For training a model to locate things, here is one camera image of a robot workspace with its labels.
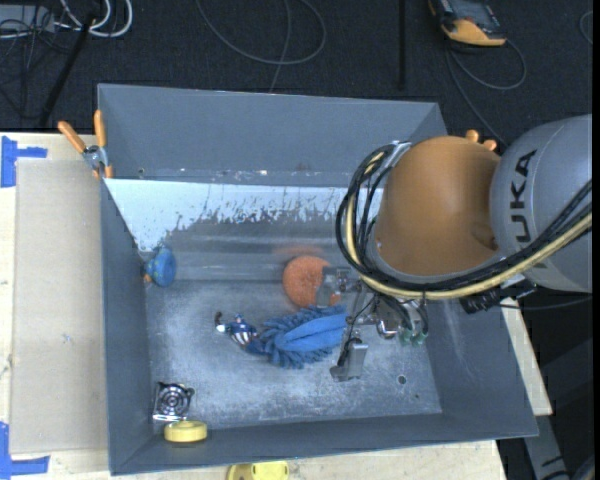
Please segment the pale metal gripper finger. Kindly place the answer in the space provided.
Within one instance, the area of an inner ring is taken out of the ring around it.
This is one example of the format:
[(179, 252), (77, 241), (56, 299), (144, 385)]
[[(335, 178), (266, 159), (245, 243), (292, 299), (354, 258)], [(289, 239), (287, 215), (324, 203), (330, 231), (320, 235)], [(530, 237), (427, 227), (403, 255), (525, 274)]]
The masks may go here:
[(320, 308), (349, 303), (360, 292), (358, 277), (350, 267), (327, 266), (315, 292), (315, 305)]
[(342, 347), (341, 354), (330, 374), (334, 381), (345, 382), (359, 379), (363, 374), (368, 345), (359, 337), (349, 339)]

